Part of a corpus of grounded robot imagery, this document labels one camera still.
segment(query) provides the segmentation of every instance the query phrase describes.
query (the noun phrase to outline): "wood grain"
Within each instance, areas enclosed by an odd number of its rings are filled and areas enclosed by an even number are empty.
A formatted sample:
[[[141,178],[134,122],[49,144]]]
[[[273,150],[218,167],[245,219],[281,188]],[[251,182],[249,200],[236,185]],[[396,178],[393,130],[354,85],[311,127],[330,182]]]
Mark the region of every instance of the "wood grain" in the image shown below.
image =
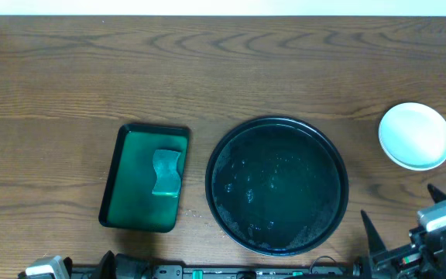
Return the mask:
[[[0,17],[0,278],[43,255],[97,263],[107,251],[189,265],[308,265],[365,254],[359,210],[386,245],[408,243],[426,184],[382,152],[377,125],[401,102],[446,118],[446,18]],[[290,258],[241,248],[213,220],[204,172],[232,127],[290,115],[321,129],[348,170],[334,235]],[[154,234],[98,223],[118,128],[188,126],[177,225]]]

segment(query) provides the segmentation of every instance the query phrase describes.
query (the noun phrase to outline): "white ceramic bowl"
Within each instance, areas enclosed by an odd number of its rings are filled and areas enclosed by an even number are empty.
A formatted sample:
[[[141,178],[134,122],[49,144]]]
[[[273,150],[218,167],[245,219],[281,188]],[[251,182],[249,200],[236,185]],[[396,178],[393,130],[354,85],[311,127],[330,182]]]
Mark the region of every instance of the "white ceramic bowl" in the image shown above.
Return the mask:
[[[430,170],[446,160],[446,121],[426,105],[394,106],[379,123],[378,136],[386,155],[409,170]]]

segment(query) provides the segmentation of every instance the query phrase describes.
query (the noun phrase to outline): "black cable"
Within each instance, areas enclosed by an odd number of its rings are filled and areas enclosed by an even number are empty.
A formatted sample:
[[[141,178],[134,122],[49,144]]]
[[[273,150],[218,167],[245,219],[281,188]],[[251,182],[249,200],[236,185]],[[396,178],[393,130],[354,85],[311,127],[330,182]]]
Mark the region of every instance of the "black cable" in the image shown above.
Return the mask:
[[[334,265],[339,269],[339,270],[341,270],[341,272],[344,272],[344,268],[343,267],[341,267],[338,263],[337,263],[337,261],[334,259],[334,258],[332,258],[332,257],[330,257],[330,256],[319,256],[316,260],[314,260],[314,262],[311,264],[311,266],[309,267],[309,274],[312,274],[313,273],[313,267],[314,267],[314,265],[316,264],[316,262],[318,262],[319,260],[321,260],[321,259],[330,259],[330,260],[333,260],[333,262],[334,262]]]

